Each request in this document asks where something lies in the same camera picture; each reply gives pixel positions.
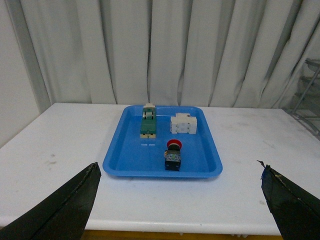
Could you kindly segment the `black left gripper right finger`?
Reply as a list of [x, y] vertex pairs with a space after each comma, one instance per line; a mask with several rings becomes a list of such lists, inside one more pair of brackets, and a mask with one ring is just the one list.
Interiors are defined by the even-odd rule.
[[261, 189], [269, 211], [284, 240], [320, 238], [320, 200], [270, 165], [259, 162], [264, 170]]

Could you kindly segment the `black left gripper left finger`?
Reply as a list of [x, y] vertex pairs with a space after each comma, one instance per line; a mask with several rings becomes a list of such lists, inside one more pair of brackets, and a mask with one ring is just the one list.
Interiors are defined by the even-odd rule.
[[101, 171], [94, 162], [0, 231], [2, 240], [79, 240], [91, 214]]

